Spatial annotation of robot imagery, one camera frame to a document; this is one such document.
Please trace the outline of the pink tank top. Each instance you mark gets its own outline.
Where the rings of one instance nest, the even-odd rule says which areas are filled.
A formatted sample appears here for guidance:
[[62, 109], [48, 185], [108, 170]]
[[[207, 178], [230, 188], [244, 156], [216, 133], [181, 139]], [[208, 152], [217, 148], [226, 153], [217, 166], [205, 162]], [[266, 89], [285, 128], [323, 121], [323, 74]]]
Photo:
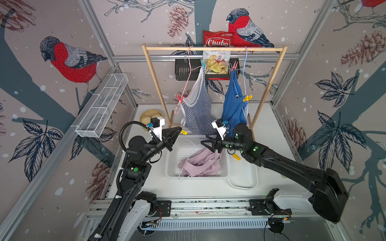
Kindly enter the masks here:
[[198, 151], [182, 160], [178, 167], [182, 176], [208, 177], [215, 176], [221, 169], [221, 153], [213, 153], [208, 149]]

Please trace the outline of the white wire hanger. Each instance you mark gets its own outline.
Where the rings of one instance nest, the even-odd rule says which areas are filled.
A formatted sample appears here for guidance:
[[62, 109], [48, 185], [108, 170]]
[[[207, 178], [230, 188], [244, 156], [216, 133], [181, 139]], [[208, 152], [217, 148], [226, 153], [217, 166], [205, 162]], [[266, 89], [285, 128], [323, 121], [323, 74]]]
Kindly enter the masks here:
[[177, 176], [178, 181], [228, 178], [230, 173], [226, 159], [223, 162], [223, 157], [223, 152], [217, 150], [212, 152], [208, 148], [203, 148], [195, 153], [190, 150], [190, 155], [178, 164], [180, 170]]

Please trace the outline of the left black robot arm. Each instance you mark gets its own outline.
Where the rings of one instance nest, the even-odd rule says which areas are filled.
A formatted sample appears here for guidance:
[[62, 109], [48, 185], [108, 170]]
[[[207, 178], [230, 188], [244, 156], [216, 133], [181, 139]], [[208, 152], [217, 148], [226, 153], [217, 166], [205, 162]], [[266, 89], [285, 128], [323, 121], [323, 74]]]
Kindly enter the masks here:
[[[123, 134], [131, 125], [145, 128], [152, 136], [151, 141], [147, 142], [143, 136], [134, 136], [126, 146]], [[119, 132], [119, 143], [125, 153], [125, 159], [116, 177], [117, 192], [88, 240], [128, 241], [144, 218], [156, 213], [156, 194], [141, 189], [153, 165], [151, 158], [161, 154], [163, 149], [172, 151], [182, 130], [181, 127], [163, 129], [162, 124], [154, 128], [138, 121], [130, 121], [123, 125]]]

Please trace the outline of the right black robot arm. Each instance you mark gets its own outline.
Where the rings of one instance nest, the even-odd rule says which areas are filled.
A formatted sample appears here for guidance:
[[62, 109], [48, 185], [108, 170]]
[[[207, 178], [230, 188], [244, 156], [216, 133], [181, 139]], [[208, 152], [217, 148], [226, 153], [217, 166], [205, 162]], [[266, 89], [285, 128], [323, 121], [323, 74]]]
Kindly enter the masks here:
[[312, 168], [276, 153], [255, 142], [252, 130], [246, 124], [238, 124], [233, 134], [232, 137], [209, 134], [201, 144], [212, 152], [240, 151], [249, 163], [291, 179], [312, 193], [309, 202], [320, 217], [335, 224], [340, 222], [349, 195], [336, 171]]

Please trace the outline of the striped tank top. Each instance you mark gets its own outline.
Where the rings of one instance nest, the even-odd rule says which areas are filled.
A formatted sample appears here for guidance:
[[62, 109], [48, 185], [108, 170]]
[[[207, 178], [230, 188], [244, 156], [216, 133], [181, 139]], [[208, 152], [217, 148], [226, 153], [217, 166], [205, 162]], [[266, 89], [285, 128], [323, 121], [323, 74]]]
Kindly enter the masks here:
[[206, 87], [205, 70], [203, 67], [200, 68], [198, 78], [181, 106], [184, 114], [181, 124], [194, 135], [207, 135], [216, 131], [212, 126], [216, 119], [211, 113], [212, 99]]

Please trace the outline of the blue tank top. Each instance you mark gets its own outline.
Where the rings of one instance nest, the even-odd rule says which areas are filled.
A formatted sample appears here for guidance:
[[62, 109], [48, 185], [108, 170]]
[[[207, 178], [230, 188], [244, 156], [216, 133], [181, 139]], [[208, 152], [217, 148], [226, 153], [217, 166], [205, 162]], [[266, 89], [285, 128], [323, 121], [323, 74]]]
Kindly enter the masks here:
[[227, 122], [227, 136], [234, 136], [234, 129], [238, 124], [247, 124], [248, 102], [243, 101], [245, 98], [246, 95], [242, 95], [241, 87], [237, 81], [237, 73], [233, 70], [225, 95], [222, 113], [222, 119]]

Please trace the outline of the white perforated basket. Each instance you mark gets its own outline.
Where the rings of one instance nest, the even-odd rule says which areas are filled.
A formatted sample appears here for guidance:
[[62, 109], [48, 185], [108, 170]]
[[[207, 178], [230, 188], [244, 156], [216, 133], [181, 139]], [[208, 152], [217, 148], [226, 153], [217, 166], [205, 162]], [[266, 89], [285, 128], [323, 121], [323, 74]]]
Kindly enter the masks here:
[[[173, 146], [172, 152], [167, 152], [166, 154], [166, 163], [165, 163], [165, 175], [168, 179], [177, 180], [179, 173], [178, 164], [181, 160], [186, 159], [190, 155], [190, 150], [193, 153], [206, 148], [201, 144], [202, 140], [205, 140], [206, 137], [201, 135], [187, 135], [179, 136], [175, 145]], [[227, 162], [227, 169], [230, 173], [230, 160], [227, 157], [226, 151], [222, 151], [224, 154], [223, 162]]]

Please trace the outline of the yellow steamer with buns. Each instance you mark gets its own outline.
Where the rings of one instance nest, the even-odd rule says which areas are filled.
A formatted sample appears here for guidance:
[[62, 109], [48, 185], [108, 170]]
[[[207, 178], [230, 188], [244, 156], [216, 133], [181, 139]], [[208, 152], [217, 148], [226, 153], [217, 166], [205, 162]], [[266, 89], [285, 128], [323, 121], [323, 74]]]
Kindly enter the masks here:
[[139, 121], [147, 126], [149, 123], [151, 123], [152, 118], [157, 117], [163, 117], [161, 112], [156, 109], [150, 109], [141, 114]]

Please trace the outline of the white plastic tray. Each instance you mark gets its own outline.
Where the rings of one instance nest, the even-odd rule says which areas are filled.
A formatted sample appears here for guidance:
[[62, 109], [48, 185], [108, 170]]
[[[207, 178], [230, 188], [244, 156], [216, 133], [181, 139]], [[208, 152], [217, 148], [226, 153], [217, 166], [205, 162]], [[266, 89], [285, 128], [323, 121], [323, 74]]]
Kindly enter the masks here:
[[241, 160], [238, 161], [228, 155], [230, 160], [230, 175], [227, 179], [228, 184], [236, 189], [253, 190], [258, 186], [257, 167], [247, 162], [240, 151], [236, 151]]

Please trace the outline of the red clothespin on striped top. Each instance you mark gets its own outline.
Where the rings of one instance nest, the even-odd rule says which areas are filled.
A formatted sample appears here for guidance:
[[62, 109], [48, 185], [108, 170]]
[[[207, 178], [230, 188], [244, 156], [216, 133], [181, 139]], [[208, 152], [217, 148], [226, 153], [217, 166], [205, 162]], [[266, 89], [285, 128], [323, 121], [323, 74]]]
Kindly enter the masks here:
[[177, 98], [178, 98], [178, 104], [181, 104], [184, 101], [184, 96], [182, 94], [178, 94]]

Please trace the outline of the yellow clothespin on blue top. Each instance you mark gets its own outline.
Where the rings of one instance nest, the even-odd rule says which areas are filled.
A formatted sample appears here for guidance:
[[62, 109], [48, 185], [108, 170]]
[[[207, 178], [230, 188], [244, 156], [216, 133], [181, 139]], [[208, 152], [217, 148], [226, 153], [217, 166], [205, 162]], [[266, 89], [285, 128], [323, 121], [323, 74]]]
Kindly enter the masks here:
[[246, 95], [243, 99], [243, 102], [250, 101], [252, 99], [252, 95]]

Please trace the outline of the red clothespin on blue top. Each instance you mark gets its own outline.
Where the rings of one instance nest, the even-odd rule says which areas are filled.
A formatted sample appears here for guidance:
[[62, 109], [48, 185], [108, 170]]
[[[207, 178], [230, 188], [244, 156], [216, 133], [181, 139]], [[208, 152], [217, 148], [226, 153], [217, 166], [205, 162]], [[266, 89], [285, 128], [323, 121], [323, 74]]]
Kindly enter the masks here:
[[231, 71], [236, 71], [238, 68], [239, 68], [239, 67], [238, 67], [238, 61], [235, 61], [234, 64], [233, 64], [233, 66], [232, 66]]

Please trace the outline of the red chips bag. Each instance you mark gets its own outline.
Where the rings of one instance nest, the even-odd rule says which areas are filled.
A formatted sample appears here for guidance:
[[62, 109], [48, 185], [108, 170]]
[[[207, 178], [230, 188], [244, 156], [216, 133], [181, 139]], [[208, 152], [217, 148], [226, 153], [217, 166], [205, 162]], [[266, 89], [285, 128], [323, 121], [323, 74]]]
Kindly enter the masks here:
[[[205, 47], [228, 48], [232, 47], [233, 33], [203, 31], [203, 40]], [[206, 74], [209, 80], [229, 80], [230, 55], [230, 51], [203, 51], [203, 59], [206, 62]]]

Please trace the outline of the wooden clothes rack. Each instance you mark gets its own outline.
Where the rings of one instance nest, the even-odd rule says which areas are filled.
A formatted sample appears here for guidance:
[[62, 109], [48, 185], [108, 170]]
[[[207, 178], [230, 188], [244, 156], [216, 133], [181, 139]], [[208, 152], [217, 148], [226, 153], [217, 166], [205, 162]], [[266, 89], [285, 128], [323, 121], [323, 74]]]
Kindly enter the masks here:
[[284, 56], [287, 52], [287, 46], [285, 46], [285, 45], [281, 48], [263, 48], [263, 47], [261, 47], [261, 48], [247, 48], [247, 47], [241, 48], [241, 47], [148, 47], [148, 46], [146, 46], [146, 44], [143, 44], [142, 49], [143, 49], [147, 64], [149, 66], [150, 73], [151, 73], [151, 76], [153, 78], [159, 99], [161, 101], [161, 105], [162, 105], [163, 110], [166, 114], [168, 114], [168, 110], [166, 108], [166, 104], [165, 104], [165, 101], [164, 101], [164, 98], [163, 98], [163, 95], [162, 95], [162, 92], [161, 92], [161, 89], [160, 89], [160, 86], [159, 86], [159, 83], [157, 80], [156, 72], [155, 72], [155, 69], [154, 69], [154, 66], [152, 63], [152, 59], [151, 59], [151, 56], [149, 53], [150, 51], [188, 51], [188, 52], [190, 52], [191, 50], [194, 50], [194, 51], [278, 52], [279, 53], [278, 58], [277, 58], [276, 63], [274, 65], [272, 74], [270, 75], [270, 79], [269, 79], [269, 82], [265, 88], [264, 94], [262, 95], [262, 98], [259, 102], [259, 106], [258, 106], [258, 109], [257, 109], [255, 115], [254, 115], [254, 118], [251, 118], [250, 115], [247, 116], [247, 121], [248, 121], [249, 127], [252, 130], [254, 129], [256, 121], [259, 117], [259, 114], [260, 114], [262, 108], [263, 108], [263, 104], [265, 103], [266, 98], [268, 96], [268, 92], [273, 84], [273, 81], [278, 73], [278, 69], [281, 66], [281, 63], [282, 63]]

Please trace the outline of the black wall basket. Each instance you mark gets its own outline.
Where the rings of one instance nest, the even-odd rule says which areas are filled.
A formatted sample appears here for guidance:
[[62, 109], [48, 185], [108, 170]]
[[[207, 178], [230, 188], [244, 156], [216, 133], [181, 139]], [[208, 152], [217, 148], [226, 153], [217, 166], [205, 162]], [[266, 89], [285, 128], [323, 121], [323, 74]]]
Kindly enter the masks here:
[[[191, 60], [192, 69], [199, 67], [196, 70], [192, 71], [192, 75], [190, 80], [194, 80], [197, 78], [201, 68], [201, 60], [200, 59], [192, 59]], [[176, 59], [175, 62], [175, 76], [177, 81], [187, 81], [189, 75], [189, 61], [186, 59]], [[206, 73], [206, 80], [219, 80], [226, 81], [230, 80], [231, 72], [228, 71], [227, 74], [210, 74]]]

